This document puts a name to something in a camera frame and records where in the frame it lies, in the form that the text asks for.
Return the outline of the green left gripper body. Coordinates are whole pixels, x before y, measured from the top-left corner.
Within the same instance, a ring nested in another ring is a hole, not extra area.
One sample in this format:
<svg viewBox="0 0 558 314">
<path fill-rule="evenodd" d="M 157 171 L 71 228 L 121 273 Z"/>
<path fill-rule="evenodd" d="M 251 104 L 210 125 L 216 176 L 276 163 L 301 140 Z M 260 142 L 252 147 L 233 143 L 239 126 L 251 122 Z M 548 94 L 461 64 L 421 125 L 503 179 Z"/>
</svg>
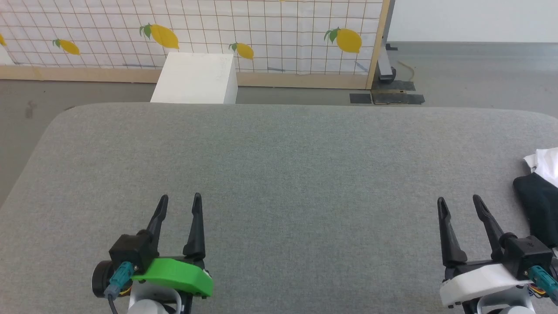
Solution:
<svg viewBox="0 0 558 314">
<path fill-rule="evenodd" d="M 110 260 L 102 261 L 92 273 L 91 286 L 98 298 L 108 294 L 118 298 L 129 296 L 140 282 L 201 298 L 213 296 L 214 282 L 206 270 L 173 258 L 156 258 L 143 273 L 131 262 L 114 266 Z"/>
</svg>

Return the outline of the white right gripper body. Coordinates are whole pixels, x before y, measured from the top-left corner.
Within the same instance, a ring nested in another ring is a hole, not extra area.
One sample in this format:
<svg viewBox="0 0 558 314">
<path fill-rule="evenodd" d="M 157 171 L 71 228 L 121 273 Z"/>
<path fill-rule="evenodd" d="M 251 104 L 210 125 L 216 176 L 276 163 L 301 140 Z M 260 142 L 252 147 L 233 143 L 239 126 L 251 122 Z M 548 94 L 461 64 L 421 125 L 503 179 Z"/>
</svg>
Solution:
<svg viewBox="0 0 558 314">
<path fill-rule="evenodd" d="M 448 308 L 533 308 L 530 282 L 519 280 L 501 263 L 483 260 L 457 266 L 453 278 L 442 281 L 439 294 Z"/>
</svg>

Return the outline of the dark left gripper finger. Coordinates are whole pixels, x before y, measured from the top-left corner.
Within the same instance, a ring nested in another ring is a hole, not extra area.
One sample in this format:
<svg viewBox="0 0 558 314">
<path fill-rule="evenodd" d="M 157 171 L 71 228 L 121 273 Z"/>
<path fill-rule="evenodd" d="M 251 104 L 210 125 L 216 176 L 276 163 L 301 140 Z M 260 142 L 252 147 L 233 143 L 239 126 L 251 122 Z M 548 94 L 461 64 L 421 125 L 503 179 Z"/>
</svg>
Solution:
<svg viewBox="0 0 558 314">
<path fill-rule="evenodd" d="M 169 203 L 169 196 L 162 195 L 159 200 L 155 212 L 153 213 L 150 222 L 146 228 L 146 232 L 150 236 L 151 245 L 158 245 L 161 235 L 162 223 L 165 221 L 167 206 Z"/>
<path fill-rule="evenodd" d="M 195 193 L 191 213 L 193 220 L 190 226 L 187 244 L 183 247 L 183 255 L 187 263 L 204 264 L 206 257 L 205 235 L 203 224 L 203 201 L 200 193 Z"/>
</svg>

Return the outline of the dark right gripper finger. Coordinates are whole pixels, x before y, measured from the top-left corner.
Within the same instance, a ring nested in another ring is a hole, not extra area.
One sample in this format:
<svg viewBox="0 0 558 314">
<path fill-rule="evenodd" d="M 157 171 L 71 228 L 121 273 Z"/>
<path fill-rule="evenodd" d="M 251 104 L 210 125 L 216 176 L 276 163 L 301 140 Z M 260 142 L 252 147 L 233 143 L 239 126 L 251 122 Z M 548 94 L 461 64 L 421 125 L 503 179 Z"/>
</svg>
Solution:
<svg viewBox="0 0 558 314">
<path fill-rule="evenodd" d="M 500 244 L 500 237 L 504 234 L 504 231 L 501 229 L 480 195 L 473 195 L 473 203 L 477 216 L 480 221 L 482 221 L 490 242 L 490 258 L 493 262 L 501 262 L 504 258 L 504 249 Z"/>
<path fill-rule="evenodd" d="M 441 259 L 445 267 L 444 279 L 450 280 L 454 277 L 457 266 L 465 265 L 468 262 L 466 253 L 460 248 L 452 227 L 452 215 L 443 197 L 438 198 L 438 218 L 439 234 L 441 245 Z"/>
</svg>

